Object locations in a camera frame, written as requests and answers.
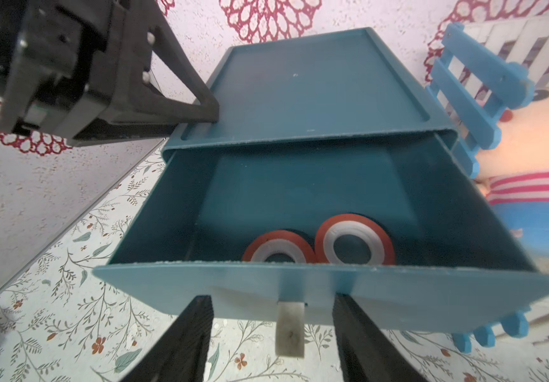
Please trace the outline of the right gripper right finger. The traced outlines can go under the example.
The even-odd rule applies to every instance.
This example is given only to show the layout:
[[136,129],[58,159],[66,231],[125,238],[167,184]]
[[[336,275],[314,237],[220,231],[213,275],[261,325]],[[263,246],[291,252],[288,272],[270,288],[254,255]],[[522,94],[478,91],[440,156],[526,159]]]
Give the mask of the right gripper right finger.
[[333,324],[343,380],[425,380],[351,296],[336,295]]

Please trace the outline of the red tape roll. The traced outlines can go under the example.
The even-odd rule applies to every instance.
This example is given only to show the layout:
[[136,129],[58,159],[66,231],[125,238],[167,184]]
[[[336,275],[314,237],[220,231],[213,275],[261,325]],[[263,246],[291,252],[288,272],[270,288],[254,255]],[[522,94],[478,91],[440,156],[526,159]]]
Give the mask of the red tape roll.
[[242,261],[264,263],[277,255],[285,256],[288,263],[317,263],[316,253],[310,243],[288,230],[271,231],[257,237],[246,248]]
[[396,264],[388,233],[372,219],[352,213],[326,220],[317,231],[314,251],[317,262],[322,264]]

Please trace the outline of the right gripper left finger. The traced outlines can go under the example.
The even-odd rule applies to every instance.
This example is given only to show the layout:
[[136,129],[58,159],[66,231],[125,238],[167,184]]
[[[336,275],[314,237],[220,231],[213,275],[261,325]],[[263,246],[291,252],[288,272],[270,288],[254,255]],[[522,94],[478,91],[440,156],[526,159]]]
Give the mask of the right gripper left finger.
[[203,381],[213,319],[211,297],[195,297],[122,382]]

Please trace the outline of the teal top drawer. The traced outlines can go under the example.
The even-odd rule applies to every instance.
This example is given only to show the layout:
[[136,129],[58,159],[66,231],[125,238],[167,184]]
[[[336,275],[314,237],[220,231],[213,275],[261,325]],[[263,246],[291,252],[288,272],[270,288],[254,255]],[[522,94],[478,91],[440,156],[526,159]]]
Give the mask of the teal top drawer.
[[166,168],[94,275],[179,315],[274,321],[286,302],[332,323],[338,294],[382,329],[525,332],[541,273],[452,158],[446,135],[168,150]]

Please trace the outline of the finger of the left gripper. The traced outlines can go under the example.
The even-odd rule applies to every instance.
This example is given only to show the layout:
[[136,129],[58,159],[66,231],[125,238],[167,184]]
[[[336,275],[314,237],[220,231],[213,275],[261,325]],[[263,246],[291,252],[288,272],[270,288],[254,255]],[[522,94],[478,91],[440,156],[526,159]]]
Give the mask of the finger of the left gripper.
[[[163,124],[216,122],[220,106],[200,78],[155,1],[133,2],[133,108],[145,120]],[[149,88],[149,73],[156,54],[195,95],[196,103],[171,100]]]

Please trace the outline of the teal three-drawer cabinet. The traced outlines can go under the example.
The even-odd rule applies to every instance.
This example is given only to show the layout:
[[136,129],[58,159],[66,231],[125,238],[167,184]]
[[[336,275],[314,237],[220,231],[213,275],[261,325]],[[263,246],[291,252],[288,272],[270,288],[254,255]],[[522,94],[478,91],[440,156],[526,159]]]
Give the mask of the teal three-drawer cabinet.
[[446,113],[371,29],[229,49],[215,124],[179,127],[94,275],[169,315],[309,324],[351,296],[383,329],[471,332],[549,295],[454,159]]

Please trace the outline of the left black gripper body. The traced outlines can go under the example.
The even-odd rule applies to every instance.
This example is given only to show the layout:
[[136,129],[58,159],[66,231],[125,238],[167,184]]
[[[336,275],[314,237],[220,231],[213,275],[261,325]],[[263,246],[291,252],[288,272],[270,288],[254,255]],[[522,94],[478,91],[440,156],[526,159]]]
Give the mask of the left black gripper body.
[[0,132],[74,146],[158,138],[160,129],[107,113],[124,28],[156,1],[0,1]]

